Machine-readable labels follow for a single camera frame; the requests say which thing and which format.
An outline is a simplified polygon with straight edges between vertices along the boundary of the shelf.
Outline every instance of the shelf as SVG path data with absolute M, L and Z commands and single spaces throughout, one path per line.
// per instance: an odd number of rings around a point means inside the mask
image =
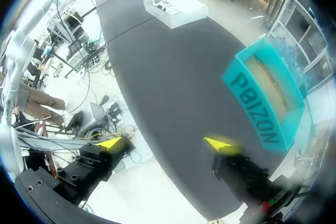
M 296 43 L 296 45 L 300 48 L 300 50 L 302 51 L 303 55 L 305 56 L 306 60 L 308 61 L 308 65 L 311 63 L 311 61 L 309 60 L 306 52 L 304 51 L 303 47 L 297 42 L 297 40 L 294 38 L 294 36 L 290 33 L 290 31 L 285 27 L 285 25 L 282 22 L 279 22 L 279 25 L 283 27 L 283 29 L 285 29 L 285 31 L 289 34 L 289 36 L 294 40 L 294 42 Z
M 298 0 L 293 0 L 293 1 L 305 12 L 306 15 L 308 15 L 308 17 L 310 17 L 310 20 L 314 23 L 314 25 L 320 31 L 320 33 L 323 36 L 324 40 L 326 40 L 326 38 L 324 37 L 323 32 L 321 30 L 321 27 L 318 25 L 317 21 L 310 15 L 310 13 L 303 7 L 303 5 L 301 5 L 301 3 Z

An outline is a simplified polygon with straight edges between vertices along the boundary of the cabinet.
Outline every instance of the cabinet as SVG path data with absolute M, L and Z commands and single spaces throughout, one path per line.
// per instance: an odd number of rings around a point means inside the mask
M 327 42 L 307 0 L 285 0 L 268 35 L 270 40 L 281 38 L 283 47 L 293 49 L 293 59 L 287 63 L 302 71 L 308 91 L 332 76 Z

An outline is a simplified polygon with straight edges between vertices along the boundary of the metal shelving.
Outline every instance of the metal shelving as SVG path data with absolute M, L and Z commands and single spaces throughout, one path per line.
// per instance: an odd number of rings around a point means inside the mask
M 296 20 L 294 14 L 296 18 L 306 20 L 307 28 L 302 30 L 295 30 L 293 28 L 293 25 L 296 23 L 293 23 L 293 21 L 290 23 L 290 20 L 292 18 Z M 328 80 L 333 70 L 327 52 L 326 39 L 321 27 L 315 18 L 312 17 L 311 10 L 308 11 L 298 0 L 285 0 L 277 19 L 268 33 L 269 36 L 273 37 L 284 37 L 284 34 L 285 37 L 290 38 L 294 42 L 307 60 L 308 64 L 303 69 L 304 73 L 314 76 L 316 80 L 319 80 L 319 83 L 310 86 L 308 91 L 315 89 Z

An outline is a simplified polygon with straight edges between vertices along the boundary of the person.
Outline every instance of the person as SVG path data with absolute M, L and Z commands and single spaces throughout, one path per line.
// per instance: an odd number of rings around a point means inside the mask
M 2 83 L 3 81 L 3 75 L 2 73 L 0 73 L 0 83 Z M 33 89 L 21 83 L 18 89 L 17 107 L 15 108 L 16 113 L 18 113 L 19 111 L 23 111 L 36 119 L 47 118 L 47 122 L 62 126 L 64 122 L 63 117 L 56 112 L 43 107 L 42 105 L 51 107 L 55 110 L 65 110 L 66 108 L 65 101 L 59 98 L 52 97 L 43 91 Z

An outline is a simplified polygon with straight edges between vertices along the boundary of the white floor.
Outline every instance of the white floor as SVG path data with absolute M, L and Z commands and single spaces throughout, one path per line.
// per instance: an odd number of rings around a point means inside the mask
M 259 0 L 199 0 L 209 7 L 209 17 L 237 37 L 245 46 L 250 45 L 264 32 L 260 31 L 265 15 L 265 3 Z M 83 9 L 90 9 L 88 0 L 80 0 Z M 87 29 L 97 24 L 98 16 L 92 13 L 88 20 Z M 65 57 L 67 48 L 60 48 L 59 55 Z M 69 102 L 68 110 L 77 107 L 88 91 L 89 77 L 84 73 L 72 74 L 69 79 L 64 75 L 69 69 L 65 67 L 59 78 L 53 78 L 53 70 L 47 79 L 45 91 Z M 88 97 L 77 111 L 87 107 L 90 102 L 99 103 L 104 95 L 117 101 L 122 107 L 123 128 L 136 123 L 127 108 L 116 79 L 101 71 L 90 74 L 90 89 Z M 172 181 L 156 161 L 139 130 L 133 138 L 136 151 L 132 159 L 127 158 L 118 167 L 108 182 L 101 182 L 88 200 L 86 209 L 92 210 L 97 216 L 120 223 L 206 223 L 186 198 L 179 192 Z M 71 160 L 71 155 L 64 155 Z M 239 217 L 246 206 L 222 219 L 225 223 L 239 223 Z

